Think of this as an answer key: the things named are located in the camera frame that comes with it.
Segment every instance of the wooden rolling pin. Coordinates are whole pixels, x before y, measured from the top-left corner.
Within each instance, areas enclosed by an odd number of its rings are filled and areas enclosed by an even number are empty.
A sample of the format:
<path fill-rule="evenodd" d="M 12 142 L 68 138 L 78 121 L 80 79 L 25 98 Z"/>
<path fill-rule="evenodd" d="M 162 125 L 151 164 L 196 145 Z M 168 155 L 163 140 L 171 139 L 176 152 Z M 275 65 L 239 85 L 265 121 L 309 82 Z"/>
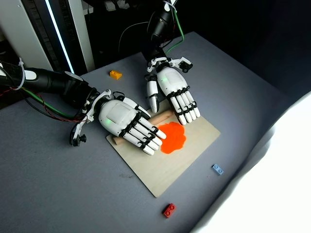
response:
<path fill-rule="evenodd" d="M 166 110 L 163 113 L 160 113 L 150 118 L 148 121 L 153 125 L 157 125 L 166 120 L 167 118 L 170 118 L 173 114 L 174 114 L 173 110 Z M 113 137 L 113 140 L 116 143 L 116 145 L 119 145 L 126 141 L 123 137 L 116 137 L 116 136 Z"/>

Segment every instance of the light strip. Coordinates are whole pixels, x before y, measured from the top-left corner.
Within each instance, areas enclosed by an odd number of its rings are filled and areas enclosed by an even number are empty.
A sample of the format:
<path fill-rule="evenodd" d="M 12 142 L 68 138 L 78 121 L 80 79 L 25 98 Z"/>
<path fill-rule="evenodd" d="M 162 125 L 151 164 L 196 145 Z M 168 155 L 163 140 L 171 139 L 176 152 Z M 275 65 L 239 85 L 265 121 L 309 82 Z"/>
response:
<path fill-rule="evenodd" d="M 66 48 L 65 48 L 65 45 L 64 45 L 64 42 L 63 42 L 63 39 L 62 39 L 62 36 L 60 35 L 60 32 L 59 32 L 59 29 L 58 29 L 58 26 L 56 24 L 56 21 L 55 21 L 55 18 L 54 18 L 54 14 L 52 12 L 52 9 L 51 9 L 51 6 L 50 6 L 50 3 L 49 3 L 49 0 L 45 0 L 45 3 L 47 4 L 47 7 L 48 7 L 48 10 L 49 10 L 49 13 L 50 13 L 50 16 L 51 16 L 51 19 L 52 19 L 52 22 L 53 22 L 53 25 L 54 25 L 54 28 L 56 30 L 56 34 L 58 36 L 58 39 L 59 39 L 59 42 L 60 42 L 60 45 L 62 46 L 62 49 L 63 49 L 63 52 L 64 52 L 64 55 L 67 59 L 67 63 L 68 63 L 68 66 L 70 68 L 70 71 L 74 74 L 73 72 L 73 68 L 72 68 L 72 65 L 71 65 L 71 62 L 69 60 L 69 57 L 68 57 L 68 54 L 67 54 L 67 51 L 66 51 Z"/>

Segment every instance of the orange play dough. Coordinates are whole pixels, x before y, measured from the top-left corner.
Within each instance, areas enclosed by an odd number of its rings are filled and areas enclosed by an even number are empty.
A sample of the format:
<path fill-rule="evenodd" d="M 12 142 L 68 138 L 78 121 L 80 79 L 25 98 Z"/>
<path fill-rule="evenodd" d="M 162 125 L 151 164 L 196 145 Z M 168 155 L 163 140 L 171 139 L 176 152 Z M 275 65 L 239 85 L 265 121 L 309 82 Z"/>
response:
<path fill-rule="evenodd" d="M 163 153 L 170 154 L 174 150 L 183 147 L 186 141 L 184 126 L 176 122 L 170 122 L 169 124 L 160 125 L 159 129 L 166 134 L 166 139 L 162 140 L 163 144 L 161 146 Z"/>

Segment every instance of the back of robotic hand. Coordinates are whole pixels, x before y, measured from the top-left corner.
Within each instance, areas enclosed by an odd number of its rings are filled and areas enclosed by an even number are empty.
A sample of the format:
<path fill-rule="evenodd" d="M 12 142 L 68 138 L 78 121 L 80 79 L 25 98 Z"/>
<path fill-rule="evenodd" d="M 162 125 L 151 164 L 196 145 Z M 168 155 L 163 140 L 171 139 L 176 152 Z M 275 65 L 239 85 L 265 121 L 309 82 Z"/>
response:
<path fill-rule="evenodd" d="M 194 101 L 184 77 L 174 68 L 176 67 L 187 73 L 192 67 L 189 60 L 182 57 L 180 59 L 171 59 L 166 57 L 155 58 L 151 61 L 148 71 L 156 70 L 157 74 L 148 74 L 145 76 L 147 81 L 147 95 L 150 107 L 154 113 L 159 110 L 158 86 L 164 93 L 175 114 L 182 125 L 191 123 L 200 117 L 200 111 Z"/>
<path fill-rule="evenodd" d="M 80 136 L 81 129 L 85 122 L 94 120 L 93 115 L 96 112 L 99 113 L 99 121 L 106 130 L 123 137 L 148 155 L 153 155 L 162 145 L 160 138 L 166 138 L 165 133 L 147 120 L 150 115 L 146 110 L 124 95 L 114 96 L 113 99 L 111 90 L 106 90 L 95 99 L 83 121 L 70 134 L 74 146 L 78 146 L 80 141 L 86 142 L 86 136 Z"/>

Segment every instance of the blue lego brick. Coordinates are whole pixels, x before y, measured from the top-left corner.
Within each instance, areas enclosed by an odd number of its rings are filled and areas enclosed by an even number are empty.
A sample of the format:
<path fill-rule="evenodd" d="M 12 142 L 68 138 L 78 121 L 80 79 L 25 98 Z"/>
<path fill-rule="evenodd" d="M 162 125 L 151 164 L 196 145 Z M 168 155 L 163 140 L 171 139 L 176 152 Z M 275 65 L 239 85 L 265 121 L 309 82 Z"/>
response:
<path fill-rule="evenodd" d="M 212 169 L 214 169 L 214 171 L 216 171 L 219 175 L 222 175 L 224 172 L 217 164 L 214 164 Z"/>

